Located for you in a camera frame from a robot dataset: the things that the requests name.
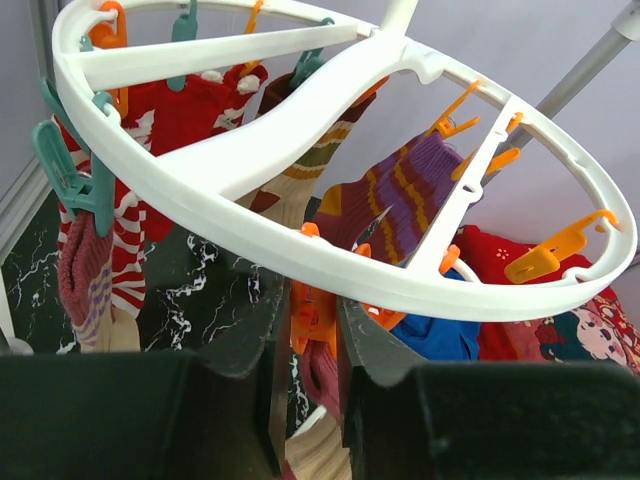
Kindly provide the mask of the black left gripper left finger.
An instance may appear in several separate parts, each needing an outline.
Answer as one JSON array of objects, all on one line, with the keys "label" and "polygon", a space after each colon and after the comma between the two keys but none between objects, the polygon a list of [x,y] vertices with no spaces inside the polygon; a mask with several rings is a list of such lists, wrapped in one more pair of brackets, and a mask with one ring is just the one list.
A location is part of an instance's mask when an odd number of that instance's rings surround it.
[{"label": "black left gripper left finger", "polygon": [[200,350],[214,374],[205,418],[213,478],[282,475],[289,383],[290,282],[276,277],[254,309]]}]

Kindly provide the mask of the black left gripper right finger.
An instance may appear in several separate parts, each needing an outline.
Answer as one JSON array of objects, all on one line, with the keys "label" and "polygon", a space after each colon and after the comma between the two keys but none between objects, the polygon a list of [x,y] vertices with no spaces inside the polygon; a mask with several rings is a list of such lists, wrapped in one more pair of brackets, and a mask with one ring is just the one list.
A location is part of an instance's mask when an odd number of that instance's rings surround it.
[{"label": "black left gripper right finger", "polygon": [[337,299],[343,438],[355,479],[438,479],[432,366],[356,301]]}]

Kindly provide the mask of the maroon beige sock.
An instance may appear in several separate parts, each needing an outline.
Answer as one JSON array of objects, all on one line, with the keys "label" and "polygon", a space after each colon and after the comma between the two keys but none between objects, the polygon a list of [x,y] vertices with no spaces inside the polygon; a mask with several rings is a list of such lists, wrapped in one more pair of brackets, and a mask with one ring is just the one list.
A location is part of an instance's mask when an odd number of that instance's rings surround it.
[{"label": "maroon beige sock", "polygon": [[337,362],[324,342],[310,341],[301,357],[310,399],[326,413],[285,443],[284,479],[351,479],[350,451],[343,446]]}]

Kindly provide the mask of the red white santa sock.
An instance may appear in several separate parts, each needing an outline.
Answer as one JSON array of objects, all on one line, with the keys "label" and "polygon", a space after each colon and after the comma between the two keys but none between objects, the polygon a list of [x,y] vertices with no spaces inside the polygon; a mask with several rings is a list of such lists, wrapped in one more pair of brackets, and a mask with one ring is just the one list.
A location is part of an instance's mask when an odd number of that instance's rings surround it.
[{"label": "red white santa sock", "polygon": [[[151,147],[154,122],[153,100],[155,85],[146,83],[129,88],[128,115],[121,121],[123,129],[143,148]],[[137,317],[143,307],[146,282],[142,269],[144,261],[147,207],[124,183],[115,185],[113,229],[113,305]]]}]

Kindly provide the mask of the red white striped sock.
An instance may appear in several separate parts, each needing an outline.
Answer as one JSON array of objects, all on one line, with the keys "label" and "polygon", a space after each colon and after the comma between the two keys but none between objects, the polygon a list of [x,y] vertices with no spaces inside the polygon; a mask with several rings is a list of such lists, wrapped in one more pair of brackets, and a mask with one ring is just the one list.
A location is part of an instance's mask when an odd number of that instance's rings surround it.
[{"label": "red white striped sock", "polygon": [[268,79],[256,66],[247,73],[243,65],[222,74],[216,70],[189,74],[185,86],[173,91],[165,81],[154,91],[154,120],[150,152],[161,156],[240,126],[248,102]]}]

